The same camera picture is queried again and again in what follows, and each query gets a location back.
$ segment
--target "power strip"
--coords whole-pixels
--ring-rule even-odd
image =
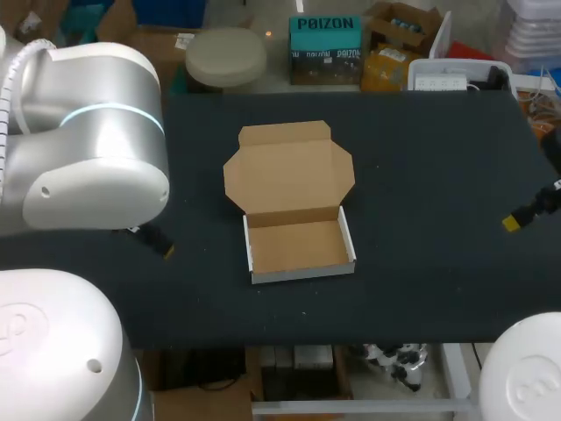
[[[467,78],[460,74],[419,74],[415,90],[467,90]]]

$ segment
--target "black table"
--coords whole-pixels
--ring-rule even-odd
[[[315,119],[353,156],[356,273],[252,286],[222,165],[243,125]],[[169,261],[123,234],[42,232],[0,240],[0,268],[83,276],[144,348],[487,341],[561,310],[561,215],[501,226],[555,180],[506,92],[182,96],[166,130]]]

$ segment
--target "stool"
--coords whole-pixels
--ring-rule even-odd
[[[252,82],[265,71],[266,51],[254,32],[243,28],[210,30],[187,47],[187,71],[193,79],[214,88]]]

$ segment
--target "teal box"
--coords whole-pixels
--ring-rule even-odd
[[[290,18],[293,84],[358,84],[362,30],[358,15]]]

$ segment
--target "white plastic bin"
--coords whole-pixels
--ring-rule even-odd
[[[419,59],[409,64],[408,90],[415,90],[417,75],[465,75],[468,81],[484,82],[489,76],[489,70],[496,66],[507,72],[508,79],[513,80],[510,66],[501,61],[471,60],[471,59]],[[512,95],[518,98],[514,84],[510,83]]]
[[[447,11],[429,52],[430,59],[443,59],[452,43],[452,12]]]
[[[493,56],[516,73],[561,67],[561,1],[503,0]]]

